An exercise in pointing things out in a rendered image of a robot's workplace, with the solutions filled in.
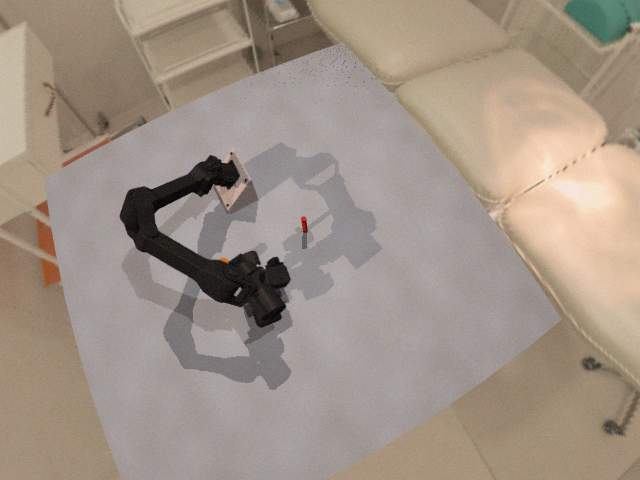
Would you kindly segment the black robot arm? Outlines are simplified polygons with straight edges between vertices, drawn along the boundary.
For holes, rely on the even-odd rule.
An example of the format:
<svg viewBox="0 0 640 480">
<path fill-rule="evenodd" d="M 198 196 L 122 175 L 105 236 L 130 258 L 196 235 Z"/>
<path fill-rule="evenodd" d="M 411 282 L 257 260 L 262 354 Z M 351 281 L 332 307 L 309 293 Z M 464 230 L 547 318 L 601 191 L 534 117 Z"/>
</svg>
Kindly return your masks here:
<svg viewBox="0 0 640 480">
<path fill-rule="evenodd" d="M 262 275 L 259 268 L 242 254 L 229 263 L 207 259 L 159 232 L 155 224 L 155 212 L 160 208 L 192 192 L 199 197 L 208 195 L 213 184 L 230 189 L 239 177 L 233 160 L 226 164 L 209 155 L 206 161 L 198 163 L 183 177 L 154 189 L 144 186 L 129 190 L 120 219 L 139 251 L 147 252 L 191 277 L 213 300 L 238 307 L 249 303 L 260 320 L 269 321 L 286 307 L 275 289 L 285 288 L 290 282 L 287 268 L 278 257 L 268 260 L 266 269 L 261 268 Z M 242 290 L 235 297 L 240 287 Z"/>
</svg>

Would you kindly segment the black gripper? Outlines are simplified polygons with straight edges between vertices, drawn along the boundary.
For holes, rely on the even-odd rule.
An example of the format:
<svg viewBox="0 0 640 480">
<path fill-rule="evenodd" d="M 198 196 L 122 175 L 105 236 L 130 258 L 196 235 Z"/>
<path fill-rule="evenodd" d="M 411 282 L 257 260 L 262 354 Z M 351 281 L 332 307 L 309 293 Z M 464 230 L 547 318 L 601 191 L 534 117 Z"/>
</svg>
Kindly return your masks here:
<svg viewBox="0 0 640 480">
<path fill-rule="evenodd" d="M 247 261 L 252 262 L 255 265 L 258 265 L 258 264 L 261 265 L 259 256 L 258 256 L 256 251 L 249 251 L 249 252 L 244 253 L 242 255 Z M 262 273 L 262 271 L 261 271 L 262 267 L 260 266 L 258 268 L 259 268 L 260 272 Z M 263 275 L 263 273 L 262 273 L 262 275 Z M 263 279 L 264 279 L 263 284 L 265 284 L 266 283 L 266 279 L 265 279 L 264 276 L 263 276 Z M 253 309 L 253 311 L 254 311 L 254 309 Z M 267 326 L 269 324 L 272 324 L 272 323 L 282 319 L 282 315 L 281 314 L 279 314 L 277 317 L 274 317 L 273 319 L 271 319 L 269 321 L 263 321 L 263 319 L 260 320 L 255 311 L 253 312 L 253 315 L 254 315 L 254 318 L 255 318 L 257 326 L 260 327 L 260 328 L 263 328 L 263 327 L 265 327 L 265 326 Z"/>
</svg>

